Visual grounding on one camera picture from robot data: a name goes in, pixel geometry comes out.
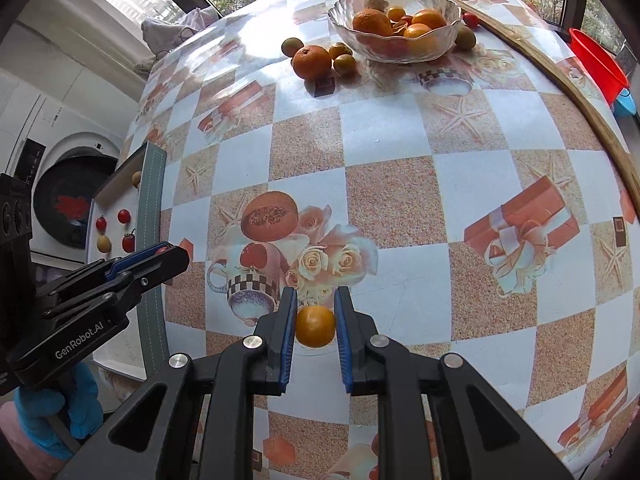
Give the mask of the blue gloved hand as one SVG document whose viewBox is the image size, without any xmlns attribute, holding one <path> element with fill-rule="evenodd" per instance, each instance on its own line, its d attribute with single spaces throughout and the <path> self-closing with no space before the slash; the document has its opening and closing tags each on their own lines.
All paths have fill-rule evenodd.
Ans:
<svg viewBox="0 0 640 480">
<path fill-rule="evenodd" d="M 69 460 L 73 453 L 52 429 L 49 418 L 60 411 L 66 412 L 70 434 L 75 440 L 84 440 L 103 424 L 103 408 L 98 395 L 98 383 L 90 368 L 80 362 L 70 371 L 70 386 L 66 393 L 20 387 L 16 390 L 14 404 L 26 436 L 43 452 L 58 460 Z"/>
</svg>

